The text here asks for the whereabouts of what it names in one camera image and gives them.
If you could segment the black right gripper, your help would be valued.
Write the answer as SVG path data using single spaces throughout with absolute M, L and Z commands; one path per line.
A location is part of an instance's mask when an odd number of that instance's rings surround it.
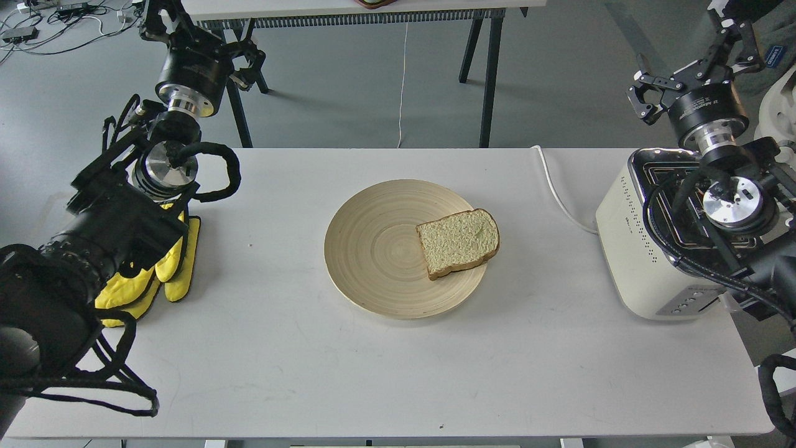
M 764 67 L 752 23 L 753 2 L 711 1 L 708 17 L 715 28 L 704 57 L 677 70 L 670 77 L 649 73 L 649 61 L 636 54 L 639 70 L 627 97 L 637 118 L 653 125 L 667 113 L 679 147 L 696 149 L 697 134 L 716 124 L 731 139 L 747 129 L 749 120 L 740 105 L 734 79 L 759 73 Z

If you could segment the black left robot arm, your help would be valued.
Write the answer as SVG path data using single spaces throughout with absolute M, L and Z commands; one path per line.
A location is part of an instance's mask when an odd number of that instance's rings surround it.
M 91 402 L 137 417 L 159 412 L 156 390 L 127 366 L 136 318 L 95 300 L 115 275 L 135 278 L 188 241 L 180 215 L 190 201 L 223 200 L 241 186 L 235 152 L 202 141 L 197 121 L 217 113 L 225 91 L 261 82 L 255 27 L 240 19 L 238 39 L 225 42 L 179 1 L 143 3 L 140 37 L 167 46 L 157 100 L 132 96 L 114 120 L 99 156 L 72 181 L 65 229 L 38 248 L 2 248 L 2 432 L 28 399 L 90 403 L 52 388 L 131 393 L 148 408 Z

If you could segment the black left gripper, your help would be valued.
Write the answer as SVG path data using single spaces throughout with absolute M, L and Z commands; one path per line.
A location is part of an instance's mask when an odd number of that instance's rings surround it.
M 255 21 L 249 18 L 239 26 L 242 37 L 227 43 L 195 25 L 181 2 L 145 1 L 139 35 L 167 46 L 155 91 L 168 110 L 193 118 L 213 116 L 228 83 L 241 91 L 256 85 L 266 93 L 262 74 L 266 54 L 251 38 L 254 28 Z

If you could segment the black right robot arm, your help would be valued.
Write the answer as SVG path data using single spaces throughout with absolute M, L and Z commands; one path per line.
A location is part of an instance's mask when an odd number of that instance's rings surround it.
M 667 114 L 680 148 L 698 167 L 668 175 L 642 196 L 642 221 L 674 266 L 713 281 L 740 299 L 761 304 L 794 328 L 794 227 L 748 253 L 731 239 L 756 240 L 770 232 L 780 210 L 794 213 L 794 176 L 776 161 L 769 137 L 736 144 L 748 119 L 734 77 L 764 68 L 742 1 L 709 6 L 716 35 L 707 54 L 668 78 L 640 71 L 629 88 L 634 111 L 646 124 Z

